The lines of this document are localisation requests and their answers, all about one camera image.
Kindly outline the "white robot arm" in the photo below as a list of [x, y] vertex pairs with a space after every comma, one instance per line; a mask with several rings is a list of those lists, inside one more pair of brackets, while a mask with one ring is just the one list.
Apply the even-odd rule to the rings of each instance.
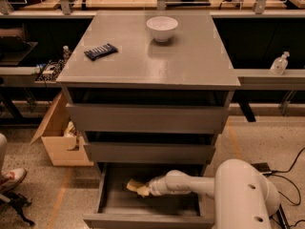
[[136, 189], [142, 197], [190, 192], [214, 200], [213, 229], [272, 229], [270, 216], [280, 205], [274, 184], [241, 159], [224, 161], [214, 177], [192, 177], [171, 170]]

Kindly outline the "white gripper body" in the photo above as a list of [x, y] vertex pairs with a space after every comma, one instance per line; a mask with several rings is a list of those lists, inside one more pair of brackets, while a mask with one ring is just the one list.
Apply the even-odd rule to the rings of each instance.
[[153, 178], [149, 182], [150, 194], [155, 197], [165, 195], [187, 195], [193, 191], [195, 177], [178, 170], [171, 170], [164, 176]]

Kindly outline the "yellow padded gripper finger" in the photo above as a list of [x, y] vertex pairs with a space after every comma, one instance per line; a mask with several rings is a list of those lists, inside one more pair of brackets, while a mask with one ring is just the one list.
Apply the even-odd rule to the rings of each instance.
[[137, 194], [141, 197], [147, 197], [150, 194], [150, 187], [148, 185], [143, 185], [136, 190]]

